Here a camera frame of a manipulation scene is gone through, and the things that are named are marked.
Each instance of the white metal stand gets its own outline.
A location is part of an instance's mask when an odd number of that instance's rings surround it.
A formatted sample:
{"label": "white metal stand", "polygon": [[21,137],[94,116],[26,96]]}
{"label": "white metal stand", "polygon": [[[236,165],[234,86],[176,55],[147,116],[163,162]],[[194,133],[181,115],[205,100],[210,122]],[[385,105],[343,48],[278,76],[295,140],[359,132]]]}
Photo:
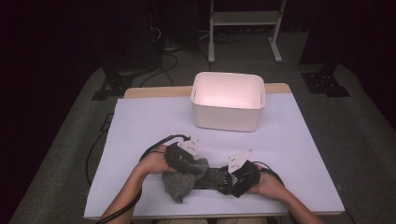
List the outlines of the white metal stand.
{"label": "white metal stand", "polygon": [[223,25],[274,25],[275,30],[272,37],[268,38],[271,50],[277,63],[282,62],[279,50],[276,46],[277,34],[282,22],[283,11],[286,0],[282,0],[279,11],[238,11],[238,12],[215,12],[214,0],[210,2],[210,23],[209,23],[209,47],[208,60],[215,62],[215,44],[213,41],[213,27]]}

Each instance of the human arm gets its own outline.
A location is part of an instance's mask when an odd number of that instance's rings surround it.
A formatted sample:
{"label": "human arm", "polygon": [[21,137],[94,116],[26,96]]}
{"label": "human arm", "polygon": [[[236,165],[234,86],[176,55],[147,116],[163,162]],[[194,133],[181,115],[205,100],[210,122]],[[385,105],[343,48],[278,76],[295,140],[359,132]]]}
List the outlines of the human arm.
{"label": "human arm", "polygon": [[260,181],[249,192],[280,201],[300,224],[324,223],[315,216],[296,196],[286,189],[273,175],[261,173]]}
{"label": "human arm", "polygon": [[[125,181],[125,184],[121,188],[119,194],[102,214],[102,218],[119,211],[125,205],[130,203],[142,188],[142,184],[147,175],[160,174],[163,172],[175,172],[175,170],[169,167],[166,163],[164,158],[165,151],[166,146],[159,146],[136,165]],[[134,207],[107,223],[130,223],[133,212]]]}

